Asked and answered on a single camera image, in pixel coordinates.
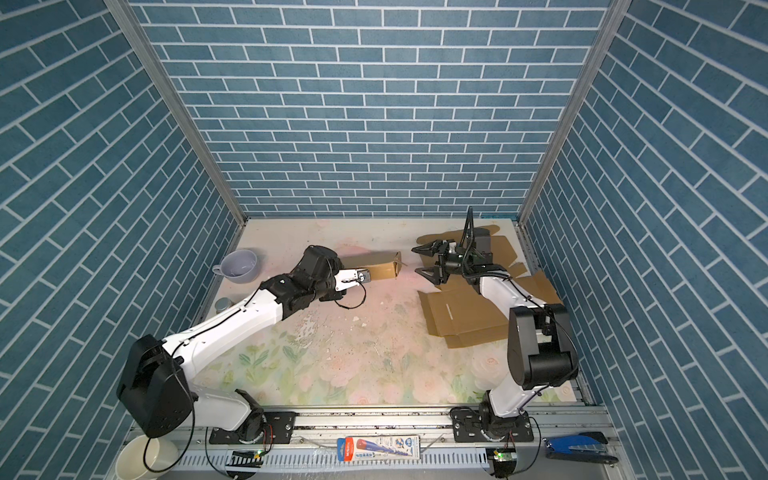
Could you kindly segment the brown cardboard box stack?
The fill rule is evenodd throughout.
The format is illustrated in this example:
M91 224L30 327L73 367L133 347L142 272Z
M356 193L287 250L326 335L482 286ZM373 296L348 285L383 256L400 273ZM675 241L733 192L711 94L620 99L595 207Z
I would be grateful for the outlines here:
M514 273L517 288L533 296L537 303L559 305L561 299L546 275L538 272L528 276L525 265L518 261L512 244L500 230L498 225L475 229L481 251L499 261L505 271ZM419 299L428 333L443 338L452 349L507 339L509 312L517 296L503 297L497 281L486 285L492 294L490 298L481 295L476 286L460 275L452 274L436 292L421 292Z

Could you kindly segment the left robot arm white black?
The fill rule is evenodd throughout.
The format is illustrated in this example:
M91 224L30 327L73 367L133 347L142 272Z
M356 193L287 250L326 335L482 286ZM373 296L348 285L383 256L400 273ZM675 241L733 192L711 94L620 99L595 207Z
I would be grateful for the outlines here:
M336 301L367 281L364 271L344 268L338 255L307 247L287 274L263 281L244 300L183 332L157 339L146 335L131 346L117 397L148 438L180 426L218 428L241 443L262 439L263 408L246 391L196 386L194 378L244 339L307 308Z

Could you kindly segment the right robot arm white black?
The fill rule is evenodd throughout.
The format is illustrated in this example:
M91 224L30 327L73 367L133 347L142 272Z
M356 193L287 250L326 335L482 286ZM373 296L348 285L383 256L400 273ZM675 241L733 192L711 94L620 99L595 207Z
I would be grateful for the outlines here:
M554 287L541 272L527 274L496 226L425 235L412 250L423 261L417 274L437 288L419 295L429 334L454 349L506 343L502 380L485 389L477 409L453 413L456 440L532 440L526 406L579 370Z

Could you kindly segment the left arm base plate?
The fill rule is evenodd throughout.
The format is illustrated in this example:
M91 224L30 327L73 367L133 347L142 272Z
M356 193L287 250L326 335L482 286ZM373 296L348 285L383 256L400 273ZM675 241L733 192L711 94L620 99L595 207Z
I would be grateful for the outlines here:
M208 435L212 445L257 445L289 444L293 435L297 413L294 411L267 410L261 420L255 440L241 440L239 430L226 431L213 428Z

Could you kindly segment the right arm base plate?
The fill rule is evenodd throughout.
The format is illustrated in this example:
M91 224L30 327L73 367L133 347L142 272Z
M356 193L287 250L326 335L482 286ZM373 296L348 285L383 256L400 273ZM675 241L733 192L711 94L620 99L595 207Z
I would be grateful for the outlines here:
M532 442L534 434L527 413L502 418L485 407L478 410L466 406L449 411L456 443Z

